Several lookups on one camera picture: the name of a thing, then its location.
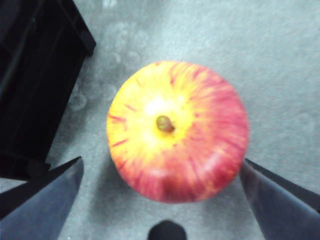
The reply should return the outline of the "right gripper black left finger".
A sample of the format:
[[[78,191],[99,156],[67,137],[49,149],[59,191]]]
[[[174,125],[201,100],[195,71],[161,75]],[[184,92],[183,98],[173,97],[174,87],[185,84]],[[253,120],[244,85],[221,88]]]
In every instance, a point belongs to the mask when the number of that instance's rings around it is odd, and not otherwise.
[[[0,195],[2,240],[57,240],[78,195],[84,161],[76,157]]]

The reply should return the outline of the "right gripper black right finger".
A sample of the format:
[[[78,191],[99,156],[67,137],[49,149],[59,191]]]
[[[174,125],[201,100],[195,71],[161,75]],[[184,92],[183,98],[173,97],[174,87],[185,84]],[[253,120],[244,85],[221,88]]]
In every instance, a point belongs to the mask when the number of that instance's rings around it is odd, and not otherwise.
[[[245,159],[240,181],[266,240],[318,240],[320,195]]]

